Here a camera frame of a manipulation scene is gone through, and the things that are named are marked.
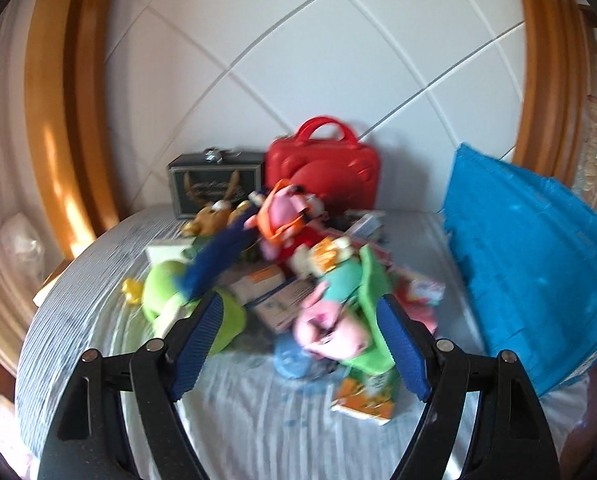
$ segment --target white tiled wall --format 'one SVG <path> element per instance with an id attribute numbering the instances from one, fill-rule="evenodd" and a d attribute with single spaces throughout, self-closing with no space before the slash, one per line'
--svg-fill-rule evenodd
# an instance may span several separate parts
<path id="1" fill-rule="evenodd" d="M 521 0 L 114 0 L 107 54 L 132 210 L 170 201 L 181 153 L 331 114 L 381 150 L 379 206 L 436 211 L 458 142 L 514 147 L 525 30 Z"/>

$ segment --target plastic bag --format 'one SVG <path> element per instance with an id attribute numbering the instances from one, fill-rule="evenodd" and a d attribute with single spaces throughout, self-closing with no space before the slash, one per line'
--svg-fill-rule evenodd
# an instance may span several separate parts
<path id="1" fill-rule="evenodd" d="M 1 245 L 18 271 L 37 292 L 45 279 L 45 245 L 27 217 L 16 213 L 0 229 Z"/>

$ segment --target red bag handle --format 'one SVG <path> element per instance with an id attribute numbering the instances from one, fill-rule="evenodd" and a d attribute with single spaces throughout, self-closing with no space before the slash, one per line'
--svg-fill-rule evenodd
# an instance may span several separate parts
<path id="1" fill-rule="evenodd" d="M 306 121 L 303 126 L 298 129 L 298 132 L 296 133 L 296 140 L 298 140 L 300 144 L 307 144 L 312 134 L 321 126 L 325 126 L 326 124 L 336 124 L 339 127 L 341 133 L 343 134 L 341 142 L 346 142 L 349 144 L 350 148 L 360 148 L 359 140 L 354 134 L 354 131 L 352 131 L 347 124 L 341 123 L 341 121 L 333 117 L 324 115 L 312 117 L 310 120 Z"/>

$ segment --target small toy box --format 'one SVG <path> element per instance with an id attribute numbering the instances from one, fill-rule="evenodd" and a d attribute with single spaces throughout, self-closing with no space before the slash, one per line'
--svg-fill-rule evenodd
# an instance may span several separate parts
<path id="1" fill-rule="evenodd" d="M 373 420 L 382 426 L 392 419 L 398 386 L 396 368 L 377 376 L 351 368 L 332 401 L 331 409 L 355 418 Z"/>
<path id="2" fill-rule="evenodd" d="M 314 290 L 307 280 L 290 280 L 252 302 L 256 315 L 275 333 L 285 332 L 299 315 L 301 302 Z"/>
<path id="3" fill-rule="evenodd" d="M 181 155 L 169 163 L 170 190 L 177 218 L 194 217 L 207 202 L 223 200 L 238 171 L 229 200 L 237 206 L 264 183 L 264 153 L 208 148 Z"/>

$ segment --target pink plush toy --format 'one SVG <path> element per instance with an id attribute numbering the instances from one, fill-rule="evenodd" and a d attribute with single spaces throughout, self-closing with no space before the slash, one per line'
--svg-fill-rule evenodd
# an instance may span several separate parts
<path id="1" fill-rule="evenodd" d="M 264 199 L 256 216 L 245 222 L 245 229 L 258 228 L 265 259 L 281 262 L 299 245 L 312 247 L 325 237 L 318 222 L 312 220 L 321 213 L 318 201 L 310 200 L 302 188 L 289 180 L 281 180 Z"/>
<path id="2" fill-rule="evenodd" d="M 357 317 L 338 301 L 323 299 L 329 284 L 320 282 L 303 300 L 294 323 L 294 338 L 307 351 L 335 361 L 361 355 L 370 345 L 370 334 Z"/>

